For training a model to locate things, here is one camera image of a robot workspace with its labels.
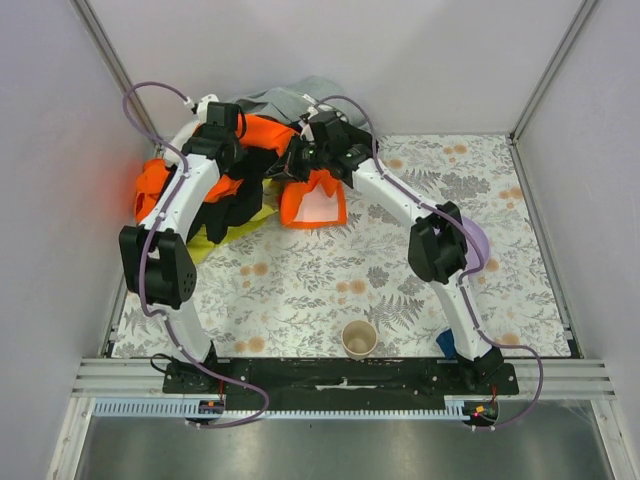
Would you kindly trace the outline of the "orange cloth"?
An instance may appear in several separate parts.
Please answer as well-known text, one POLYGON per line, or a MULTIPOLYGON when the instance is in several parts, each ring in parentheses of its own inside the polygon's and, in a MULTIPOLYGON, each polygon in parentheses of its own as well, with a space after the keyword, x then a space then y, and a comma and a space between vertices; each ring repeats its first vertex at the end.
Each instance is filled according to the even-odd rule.
MULTIPOLYGON (((245 120, 248 130, 240 142, 246 150, 259 147, 283 154, 291 138, 299 136, 296 127, 266 117, 249 114, 245 120)), ((138 223, 158 204, 162 189, 169 182, 170 171, 178 162, 176 154, 168 150, 144 164, 143 173, 135 182, 134 217, 138 223)), ((347 220, 342 183, 323 170, 313 171, 307 182, 284 182, 277 203, 281 224, 286 228, 314 229, 344 225, 347 220)))

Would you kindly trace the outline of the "black cloth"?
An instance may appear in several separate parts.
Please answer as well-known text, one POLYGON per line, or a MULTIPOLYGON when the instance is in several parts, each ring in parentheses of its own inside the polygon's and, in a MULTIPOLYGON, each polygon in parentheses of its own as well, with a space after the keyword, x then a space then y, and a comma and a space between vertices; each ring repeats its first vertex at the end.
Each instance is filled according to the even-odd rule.
POLYGON ((275 150, 248 147, 243 160, 220 179, 201 204, 187 241, 204 227, 207 239, 220 244, 230 227, 247 223, 262 208, 264 174, 277 160, 275 150))

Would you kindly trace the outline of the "yellow cloth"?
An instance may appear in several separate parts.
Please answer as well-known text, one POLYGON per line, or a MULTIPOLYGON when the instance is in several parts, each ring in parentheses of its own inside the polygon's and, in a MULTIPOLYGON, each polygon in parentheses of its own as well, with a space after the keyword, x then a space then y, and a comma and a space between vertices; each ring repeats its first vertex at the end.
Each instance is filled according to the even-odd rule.
POLYGON ((230 227, 227 235, 220 244, 214 244, 207 239, 204 227, 202 227, 190 241, 187 241, 188 252, 196 264, 202 263, 216 247, 228 244, 256 230, 262 226, 271 215, 277 212, 277 209, 270 205, 264 196, 266 188, 270 185, 270 181, 266 180, 262 184, 264 191, 261 210, 244 225, 240 227, 230 227))

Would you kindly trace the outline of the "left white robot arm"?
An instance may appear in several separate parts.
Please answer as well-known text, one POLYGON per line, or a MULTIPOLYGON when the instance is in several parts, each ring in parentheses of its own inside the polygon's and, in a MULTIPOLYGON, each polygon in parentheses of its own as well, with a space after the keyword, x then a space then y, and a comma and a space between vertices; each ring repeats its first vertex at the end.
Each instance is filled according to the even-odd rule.
POLYGON ((216 96, 198 106, 199 129, 181 148, 161 140, 177 166, 149 214, 119 234, 127 288, 139 296, 143 313, 164 324, 177 356, 201 363, 212 350, 192 299, 197 271, 186 243, 210 190, 243 156, 239 134, 246 128, 238 105, 216 96))

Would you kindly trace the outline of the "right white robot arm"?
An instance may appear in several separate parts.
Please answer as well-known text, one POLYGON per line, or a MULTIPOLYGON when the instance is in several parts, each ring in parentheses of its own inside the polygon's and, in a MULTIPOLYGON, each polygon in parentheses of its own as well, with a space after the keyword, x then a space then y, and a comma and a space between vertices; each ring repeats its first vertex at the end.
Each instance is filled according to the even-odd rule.
POLYGON ((438 204, 409 187, 382 163, 375 138, 336 112, 314 109, 302 116, 300 124, 300 135, 284 154, 283 172, 306 180, 313 170, 326 170, 410 228, 409 266, 436 293, 460 369, 473 384, 487 382, 504 359, 480 327, 468 282, 473 270, 467 266, 467 253, 475 251, 478 269, 484 266, 484 258, 478 242, 464 228, 457 205, 438 204))

